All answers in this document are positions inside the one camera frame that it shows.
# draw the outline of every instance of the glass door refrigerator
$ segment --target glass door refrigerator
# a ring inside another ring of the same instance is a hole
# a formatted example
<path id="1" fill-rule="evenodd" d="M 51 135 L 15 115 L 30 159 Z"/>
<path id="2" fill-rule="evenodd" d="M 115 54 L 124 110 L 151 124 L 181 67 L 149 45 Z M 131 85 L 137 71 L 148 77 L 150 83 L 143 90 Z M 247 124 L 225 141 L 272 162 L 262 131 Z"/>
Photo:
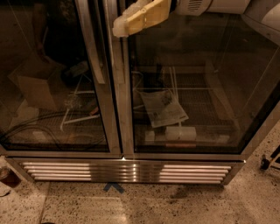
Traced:
<path id="1" fill-rule="evenodd" d="M 5 5 L 30 49 L 3 45 L 5 159 L 29 180 L 228 184 L 280 119 L 280 1 L 71 5 L 69 65 L 38 59 L 15 10 L 31 7 Z"/>

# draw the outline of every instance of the trash can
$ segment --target trash can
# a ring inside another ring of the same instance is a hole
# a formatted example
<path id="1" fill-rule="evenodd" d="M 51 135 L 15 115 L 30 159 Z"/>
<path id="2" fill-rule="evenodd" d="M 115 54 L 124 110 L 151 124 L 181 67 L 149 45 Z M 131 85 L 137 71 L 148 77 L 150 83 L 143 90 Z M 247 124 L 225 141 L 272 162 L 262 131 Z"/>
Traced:
<path id="1" fill-rule="evenodd" d="M 0 167 L 0 181 L 9 187 L 16 187 L 21 182 L 16 173 L 7 166 Z"/>

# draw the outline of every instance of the refrigerator door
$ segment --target refrigerator door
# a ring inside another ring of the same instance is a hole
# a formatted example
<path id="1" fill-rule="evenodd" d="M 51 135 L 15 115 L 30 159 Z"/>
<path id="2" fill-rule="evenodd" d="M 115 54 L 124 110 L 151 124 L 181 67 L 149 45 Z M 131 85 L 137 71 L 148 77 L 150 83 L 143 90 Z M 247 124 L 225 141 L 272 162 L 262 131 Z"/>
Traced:
<path id="1" fill-rule="evenodd" d="M 126 3 L 108 4 L 108 33 Z M 279 119 L 279 46 L 240 15 L 174 10 L 127 38 L 109 36 L 111 57 L 123 60 L 115 89 L 126 158 L 246 159 L 273 109 Z"/>
<path id="2" fill-rule="evenodd" d="M 1 5 L 0 153 L 119 158 L 98 3 L 34 2 Z"/>

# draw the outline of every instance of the caster wheel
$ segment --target caster wheel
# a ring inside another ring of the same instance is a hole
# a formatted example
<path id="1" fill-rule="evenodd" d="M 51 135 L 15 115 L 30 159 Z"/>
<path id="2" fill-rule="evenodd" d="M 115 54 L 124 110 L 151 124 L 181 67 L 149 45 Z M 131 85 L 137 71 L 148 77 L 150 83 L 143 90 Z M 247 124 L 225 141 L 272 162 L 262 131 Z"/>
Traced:
<path id="1" fill-rule="evenodd" d="M 262 164 L 261 164 L 261 169 L 262 170 L 267 170 L 270 167 L 270 161 L 266 159 L 265 157 L 262 158 Z"/>

